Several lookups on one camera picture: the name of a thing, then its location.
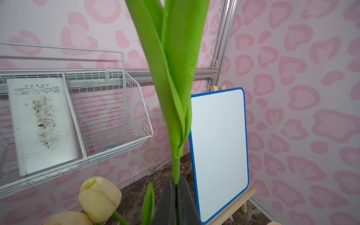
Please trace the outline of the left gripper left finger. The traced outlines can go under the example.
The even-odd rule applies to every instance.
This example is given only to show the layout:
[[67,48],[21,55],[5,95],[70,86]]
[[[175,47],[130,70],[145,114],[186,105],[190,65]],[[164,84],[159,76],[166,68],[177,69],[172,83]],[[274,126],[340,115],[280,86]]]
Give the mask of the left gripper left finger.
[[151,225],[174,225],[176,222],[176,185],[172,177],[165,181]]

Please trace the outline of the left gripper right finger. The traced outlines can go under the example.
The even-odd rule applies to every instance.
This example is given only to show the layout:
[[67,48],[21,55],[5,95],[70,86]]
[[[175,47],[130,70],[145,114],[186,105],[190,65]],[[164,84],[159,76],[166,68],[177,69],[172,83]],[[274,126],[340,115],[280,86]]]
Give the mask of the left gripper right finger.
[[201,225],[186,178],[177,184],[177,225]]

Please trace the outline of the orange tulip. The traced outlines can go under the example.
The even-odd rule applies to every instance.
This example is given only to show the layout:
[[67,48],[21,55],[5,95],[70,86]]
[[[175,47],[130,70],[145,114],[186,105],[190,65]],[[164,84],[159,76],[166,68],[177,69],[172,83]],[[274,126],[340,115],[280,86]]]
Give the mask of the orange tulip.
[[78,200],[89,218],[96,224],[106,222],[111,216],[122,225],[129,222],[117,212],[122,192],[116,185],[103,177],[91,177],[80,188]]

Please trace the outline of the cream white tulip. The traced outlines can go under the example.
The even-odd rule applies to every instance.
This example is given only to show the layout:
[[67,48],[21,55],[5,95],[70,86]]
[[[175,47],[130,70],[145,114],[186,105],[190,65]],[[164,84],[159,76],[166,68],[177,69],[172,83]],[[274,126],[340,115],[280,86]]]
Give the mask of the cream white tulip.
[[51,216],[44,225],[93,225],[93,222],[85,213],[67,211]]

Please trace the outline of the small yellow tulip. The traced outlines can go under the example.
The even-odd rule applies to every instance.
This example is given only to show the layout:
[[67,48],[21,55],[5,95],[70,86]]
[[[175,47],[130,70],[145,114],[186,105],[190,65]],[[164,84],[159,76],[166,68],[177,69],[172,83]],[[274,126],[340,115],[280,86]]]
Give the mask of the small yellow tulip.
[[126,1],[166,122],[173,181],[191,122],[191,90],[209,1]]

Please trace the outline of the small whiteboard on easel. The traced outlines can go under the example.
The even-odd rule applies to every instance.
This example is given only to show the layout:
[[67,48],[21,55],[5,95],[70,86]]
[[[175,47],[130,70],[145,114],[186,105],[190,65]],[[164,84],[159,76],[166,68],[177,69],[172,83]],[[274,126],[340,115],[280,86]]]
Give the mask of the small whiteboard on easel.
[[247,211],[249,185],[245,91],[233,88],[191,97],[189,135],[197,210],[203,225],[220,225]]

